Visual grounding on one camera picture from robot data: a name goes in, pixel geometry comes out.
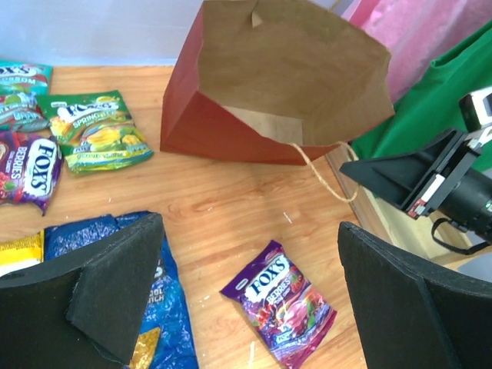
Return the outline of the yellow snack bar wrapper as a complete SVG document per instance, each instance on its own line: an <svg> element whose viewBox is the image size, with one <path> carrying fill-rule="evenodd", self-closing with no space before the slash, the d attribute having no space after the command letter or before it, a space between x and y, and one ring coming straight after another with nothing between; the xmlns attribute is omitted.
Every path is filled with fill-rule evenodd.
<svg viewBox="0 0 492 369"><path fill-rule="evenodd" d="M1 276L44 261L45 232L1 243Z"/></svg>

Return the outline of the teal Fox's mint candy bag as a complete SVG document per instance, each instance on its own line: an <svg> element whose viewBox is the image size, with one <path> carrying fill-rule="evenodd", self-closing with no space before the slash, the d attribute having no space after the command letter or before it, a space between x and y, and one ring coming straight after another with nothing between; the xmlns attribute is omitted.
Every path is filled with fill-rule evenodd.
<svg viewBox="0 0 492 369"><path fill-rule="evenodd" d="M1 130L34 132L49 126L36 100L49 93L52 66L1 60Z"/></svg>

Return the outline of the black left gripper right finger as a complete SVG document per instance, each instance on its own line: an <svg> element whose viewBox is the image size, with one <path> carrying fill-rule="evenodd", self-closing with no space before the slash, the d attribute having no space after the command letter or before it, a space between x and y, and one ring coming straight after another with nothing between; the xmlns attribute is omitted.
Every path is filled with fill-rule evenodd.
<svg viewBox="0 0 492 369"><path fill-rule="evenodd" d="M337 235L369 368L489 368L491 284L344 221Z"/></svg>

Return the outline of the green tank top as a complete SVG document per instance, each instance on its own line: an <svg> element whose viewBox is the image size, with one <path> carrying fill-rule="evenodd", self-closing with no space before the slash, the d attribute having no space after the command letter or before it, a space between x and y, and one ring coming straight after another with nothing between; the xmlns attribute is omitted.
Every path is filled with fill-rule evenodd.
<svg viewBox="0 0 492 369"><path fill-rule="evenodd" d="M405 154L422 148L448 128L465 130L459 101L491 86L491 23L434 59L394 104L395 114L353 140L360 159Z"/></svg>

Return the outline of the purple Fox's berries candy bag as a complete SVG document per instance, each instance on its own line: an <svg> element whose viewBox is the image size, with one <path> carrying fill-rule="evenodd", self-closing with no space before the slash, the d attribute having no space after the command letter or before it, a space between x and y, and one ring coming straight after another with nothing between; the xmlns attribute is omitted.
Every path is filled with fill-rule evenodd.
<svg viewBox="0 0 492 369"><path fill-rule="evenodd" d="M279 364L299 368L331 329L337 312L270 241L221 294L237 301Z"/></svg>

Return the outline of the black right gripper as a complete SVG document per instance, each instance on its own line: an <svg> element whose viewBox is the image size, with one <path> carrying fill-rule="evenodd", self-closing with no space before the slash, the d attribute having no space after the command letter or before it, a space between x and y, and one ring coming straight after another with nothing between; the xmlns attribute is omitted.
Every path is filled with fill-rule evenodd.
<svg viewBox="0 0 492 369"><path fill-rule="evenodd" d="M411 218L443 214L448 223L491 243L491 179L472 168L482 144L448 129L402 155L345 162L340 172Z"/></svg>

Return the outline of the purple black cherry candy bag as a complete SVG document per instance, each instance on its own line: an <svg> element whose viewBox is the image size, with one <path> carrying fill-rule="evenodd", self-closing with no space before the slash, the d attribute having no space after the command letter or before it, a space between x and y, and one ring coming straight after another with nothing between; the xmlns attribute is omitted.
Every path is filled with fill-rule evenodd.
<svg viewBox="0 0 492 369"><path fill-rule="evenodd" d="M54 137L1 132L1 203L47 211L61 175L63 157Z"/></svg>

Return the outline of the pink t-shirt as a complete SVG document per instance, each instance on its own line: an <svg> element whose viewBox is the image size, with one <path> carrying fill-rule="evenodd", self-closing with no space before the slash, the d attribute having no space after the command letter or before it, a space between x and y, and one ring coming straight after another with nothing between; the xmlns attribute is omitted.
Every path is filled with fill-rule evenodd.
<svg viewBox="0 0 492 369"><path fill-rule="evenodd" d="M398 101L434 59L491 20L491 2L351 1L341 16L391 52L387 84Z"/></svg>

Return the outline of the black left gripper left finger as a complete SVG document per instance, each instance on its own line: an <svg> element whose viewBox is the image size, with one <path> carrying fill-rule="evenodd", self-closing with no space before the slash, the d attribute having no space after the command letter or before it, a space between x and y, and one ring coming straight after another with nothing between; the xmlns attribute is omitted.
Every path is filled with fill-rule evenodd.
<svg viewBox="0 0 492 369"><path fill-rule="evenodd" d="M106 238L1 278L3 368L123 368L165 235L150 213Z"/></svg>

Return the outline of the red paper bag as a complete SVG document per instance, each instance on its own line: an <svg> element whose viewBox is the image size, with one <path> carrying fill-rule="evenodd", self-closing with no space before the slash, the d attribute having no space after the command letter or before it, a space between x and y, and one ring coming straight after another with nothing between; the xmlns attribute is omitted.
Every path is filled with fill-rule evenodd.
<svg viewBox="0 0 492 369"><path fill-rule="evenodd" d="M390 52L309 1L205 1L163 97L160 149L312 165L394 113Z"/></svg>

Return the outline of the blue Doritos chips bag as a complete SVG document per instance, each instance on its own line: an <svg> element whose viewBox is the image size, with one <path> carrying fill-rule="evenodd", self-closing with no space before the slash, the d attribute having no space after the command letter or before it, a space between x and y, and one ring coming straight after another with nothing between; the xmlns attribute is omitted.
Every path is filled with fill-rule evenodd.
<svg viewBox="0 0 492 369"><path fill-rule="evenodd" d="M103 215L47 227L44 260L99 241L150 214L136 211ZM198 368L185 292L178 267L164 238L140 334L129 368Z"/></svg>

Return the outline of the green snack bag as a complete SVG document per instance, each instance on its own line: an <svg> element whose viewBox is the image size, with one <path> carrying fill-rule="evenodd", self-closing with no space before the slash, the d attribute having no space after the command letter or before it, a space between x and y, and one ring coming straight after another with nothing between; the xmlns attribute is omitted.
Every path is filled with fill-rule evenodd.
<svg viewBox="0 0 492 369"><path fill-rule="evenodd" d="M123 169L153 155L118 90L36 101L74 174Z"/></svg>

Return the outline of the wooden clothes rack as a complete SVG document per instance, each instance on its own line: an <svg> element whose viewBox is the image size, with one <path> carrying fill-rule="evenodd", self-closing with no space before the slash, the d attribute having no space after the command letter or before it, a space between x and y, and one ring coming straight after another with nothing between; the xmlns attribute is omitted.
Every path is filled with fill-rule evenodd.
<svg viewBox="0 0 492 369"><path fill-rule="evenodd" d="M357 184L339 171L343 163L351 161L349 151L339 146L326 154L326 158L344 195L350 197L356 189ZM361 227L366 231L405 251L433 261L441 266L457 270L458 267L472 260L472 258L491 252L491 247L487 247L473 255L461 255L441 247L431 237L431 229L434 221L442 216L439 212L433 213L430 218L413 220L380 198L374 197L365 188L359 188L357 197L350 205ZM472 246L466 234L448 224L440 225L435 232L435 236L439 240L458 248L466 249Z"/></svg>

